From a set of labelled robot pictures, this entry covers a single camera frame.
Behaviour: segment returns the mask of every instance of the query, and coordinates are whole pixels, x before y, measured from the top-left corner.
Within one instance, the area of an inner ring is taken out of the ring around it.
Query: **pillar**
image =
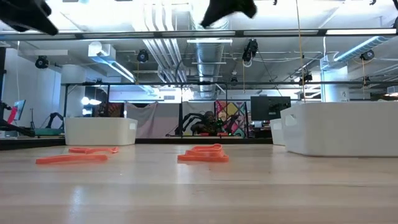
[[[347,66],[321,71],[321,81],[348,81]],[[349,101],[349,88],[346,85],[321,85],[322,102]]]
[[[64,65],[61,71],[61,84],[64,83],[83,83],[86,81],[86,70],[78,65]],[[60,94],[60,114],[63,115],[65,104],[65,86],[61,87]],[[83,116],[83,104],[81,99],[85,97],[84,86],[69,86],[67,102],[67,117]]]

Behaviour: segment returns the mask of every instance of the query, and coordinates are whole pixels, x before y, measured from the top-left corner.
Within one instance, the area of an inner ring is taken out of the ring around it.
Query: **white plastic bin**
[[[127,146],[136,142],[136,131],[130,118],[65,118],[68,146]]]
[[[307,156],[398,156],[396,102],[307,103],[281,111],[286,150]]]
[[[272,142],[274,145],[284,146],[284,134],[282,131],[282,119],[273,119],[270,123],[271,133],[272,133]]]

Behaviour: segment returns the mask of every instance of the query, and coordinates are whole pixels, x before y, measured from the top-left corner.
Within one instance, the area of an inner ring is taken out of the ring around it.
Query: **white wall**
[[[60,98],[61,74],[47,69],[38,69],[34,63],[17,56],[16,49],[7,49],[2,101],[13,105],[18,101],[17,73],[19,84],[19,99],[26,100],[21,120],[18,126],[30,126],[31,113],[34,110],[34,123],[39,128],[50,113],[58,111]]]

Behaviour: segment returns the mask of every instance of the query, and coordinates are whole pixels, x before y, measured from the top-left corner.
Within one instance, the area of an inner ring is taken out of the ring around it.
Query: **wooden tabletop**
[[[224,145],[228,163],[178,163],[190,148],[127,146],[105,163],[51,166],[35,159],[67,147],[0,151],[0,223],[398,223],[398,159]]]

